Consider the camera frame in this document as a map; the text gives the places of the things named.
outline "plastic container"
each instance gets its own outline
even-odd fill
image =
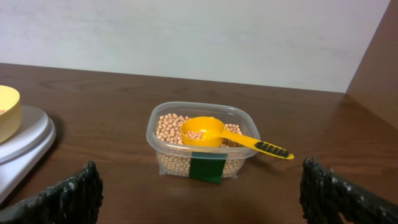
[[[160,116],[169,113],[188,116],[212,116],[228,124],[238,124],[244,135],[260,139],[259,132],[251,117],[244,111],[232,106],[213,105],[207,103],[168,102],[157,106],[149,119],[146,138],[157,151],[160,174],[189,176],[191,158],[226,159],[222,177],[236,177],[246,158],[257,153],[247,147],[199,147],[172,144],[161,141],[155,135]],[[197,154],[193,152],[210,152]]]

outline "wooden table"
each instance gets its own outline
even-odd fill
[[[312,155],[398,203],[398,132],[342,93],[5,64],[0,84],[45,110],[59,140],[10,203],[94,160],[104,182],[98,223],[305,223],[299,183]],[[159,175],[145,130],[166,101],[241,108],[295,159],[257,154],[221,185]]]

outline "yellow measuring scoop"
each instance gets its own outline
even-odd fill
[[[189,131],[202,132],[201,139],[189,138],[187,135]],[[219,147],[223,143],[223,138],[226,138],[269,156],[280,159],[294,158],[293,154],[279,146],[228,131],[222,121],[213,117],[189,119],[181,126],[181,132],[182,141],[186,145]]]

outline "green label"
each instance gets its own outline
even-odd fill
[[[221,183],[221,176],[226,162],[227,154],[217,154],[220,159],[191,158],[189,177],[206,182]],[[193,152],[192,157],[214,156],[213,153]]]

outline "kitchen scale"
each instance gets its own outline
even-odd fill
[[[47,114],[33,106],[21,106],[18,131],[0,143],[0,203],[33,168],[55,139],[55,126]]]

